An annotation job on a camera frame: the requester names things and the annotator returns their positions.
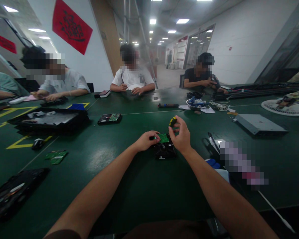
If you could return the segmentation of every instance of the sign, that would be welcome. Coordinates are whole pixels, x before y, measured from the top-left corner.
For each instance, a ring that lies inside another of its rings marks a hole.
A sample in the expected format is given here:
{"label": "sign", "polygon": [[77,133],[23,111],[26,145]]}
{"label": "sign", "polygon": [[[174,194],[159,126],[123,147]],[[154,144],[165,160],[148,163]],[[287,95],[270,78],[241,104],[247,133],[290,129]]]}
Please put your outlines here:
{"label": "sign", "polygon": [[8,51],[11,51],[12,53],[17,53],[16,45],[12,41],[9,41],[2,36],[0,36],[0,46]]}
{"label": "sign", "polygon": [[62,0],[55,2],[52,30],[83,55],[93,32],[93,29]]}

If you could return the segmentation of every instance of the man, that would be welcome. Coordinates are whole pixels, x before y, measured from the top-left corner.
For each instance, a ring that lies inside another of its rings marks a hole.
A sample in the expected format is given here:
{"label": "man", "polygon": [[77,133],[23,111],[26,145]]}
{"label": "man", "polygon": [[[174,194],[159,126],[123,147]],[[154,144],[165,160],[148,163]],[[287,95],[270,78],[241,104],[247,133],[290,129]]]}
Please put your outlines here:
{"label": "man", "polygon": [[24,57],[21,59],[27,69],[43,70],[47,75],[39,90],[31,92],[35,98],[45,97],[46,101],[55,101],[63,96],[81,96],[90,93],[84,76],[67,68],[60,63],[60,59],[50,59],[52,54],[45,54],[44,51],[38,47],[24,49]]}
{"label": "man", "polygon": [[198,57],[196,65],[194,68],[187,69],[185,71],[184,87],[201,87],[205,88],[211,86],[218,92],[223,92],[228,94],[228,91],[221,88],[219,82],[212,81],[211,78],[215,77],[212,75],[210,66],[214,65],[214,57],[208,53],[204,52]]}
{"label": "man", "polygon": [[135,95],[155,89],[155,84],[149,71],[137,65],[136,51],[131,44],[124,44],[120,49],[124,66],[115,74],[110,86],[111,91],[121,92],[131,90]]}
{"label": "man", "polygon": [[12,96],[29,96],[26,91],[15,79],[11,76],[0,72],[0,99]]}
{"label": "man", "polygon": [[[277,235],[253,206],[191,147],[186,123],[180,117],[176,118],[177,129],[169,127],[171,140],[192,168],[211,209],[232,238],[277,239]],[[96,175],[48,231],[45,239],[88,238],[95,221],[110,202],[134,156],[158,143],[160,138],[157,134],[157,131],[144,133]],[[208,232],[204,231],[201,223],[175,220],[140,225],[124,239],[209,238],[206,235]]]}

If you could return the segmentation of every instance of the dark green circuit board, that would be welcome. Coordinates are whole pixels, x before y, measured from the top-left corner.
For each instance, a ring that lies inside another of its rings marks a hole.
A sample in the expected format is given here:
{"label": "dark green circuit board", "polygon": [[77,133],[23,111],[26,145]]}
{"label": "dark green circuit board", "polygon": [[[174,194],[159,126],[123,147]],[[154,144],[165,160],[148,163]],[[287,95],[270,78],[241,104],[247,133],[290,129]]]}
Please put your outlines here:
{"label": "dark green circuit board", "polygon": [[166,134],[158,134],[158,136],[160,137],[160,143],[168,143],[169,142],[169,138],[167,137]]}

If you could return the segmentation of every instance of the red decoration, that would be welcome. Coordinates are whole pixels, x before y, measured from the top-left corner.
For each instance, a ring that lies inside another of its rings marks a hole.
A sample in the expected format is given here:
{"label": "red decoration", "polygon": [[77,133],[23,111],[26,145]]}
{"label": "red decoration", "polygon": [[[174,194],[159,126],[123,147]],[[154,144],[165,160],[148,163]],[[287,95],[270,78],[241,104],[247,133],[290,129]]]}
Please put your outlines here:
{"label": "red decoration", "polygon": [[2,36],[0,36],[0,46],[7,49],[8,51],[11,51],[12,53],[17,53],[16,45],[12,41],[9,41]]}
{"label": "red decoration", "polygon": [[90,28],[64,1],[56,0],[52,30],[83,55],[90,41]]}

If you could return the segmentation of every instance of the green table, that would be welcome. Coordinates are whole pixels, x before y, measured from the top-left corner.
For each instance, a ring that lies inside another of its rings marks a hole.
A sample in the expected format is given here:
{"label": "green table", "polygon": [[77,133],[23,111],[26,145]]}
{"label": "green table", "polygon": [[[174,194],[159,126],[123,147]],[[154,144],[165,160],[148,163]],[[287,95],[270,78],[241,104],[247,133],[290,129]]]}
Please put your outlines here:
{"label": "green table", "polygon": [[[207,132],[215,138],[240,142],[244,152],[269,179],[269,185],[263,186],[261,191],[273,206],[299,204],[299,117],[281,116],[261,108],[261,102],[276,99],[276,96],[231,100],[231,108],[238,113],[261,114],[290,131],[279,138],[259,138],[234,123],[226,112],[197,115],[190,110],[157,108],[159,103],[184,105],[187,92],[175,88],[156,90],[140,98],[111,93],[104,99],[94,99],[92,94],[70,99],[60,108],[72,103],[88,103],[86,109],[91,124],[72,136],[53,136],[39,152],[29,147],[34,137],[24,138],[13,125],[4,123],[31,110],[28,107],[39,106],[39,102],[13,107],[25,109],[0,112],[0,185],[20,170],[51,168],[20,211],[0,224],[0,238],[43,237],[97,173],[145,131],[167,132],[168,122],[176,114],[187,122],[191,145],[203,158],[214,157],[223,165],[206,140]],[[121,123],[97,125],[101,115],[107,113],[123,114]],[[44,160],[48,152],[63,149],[69,154],[61,164],[51,167],[49,161]],[[125,232],[144,222],[213,217],[192,170],[179,152],[176,159],[166,161],[154,160],[153,155],[150,149],[135,157],[91,235]],[[270,209],[258,192],[252,191],[243,180],[236,179],[233,186],[258,211]]]}

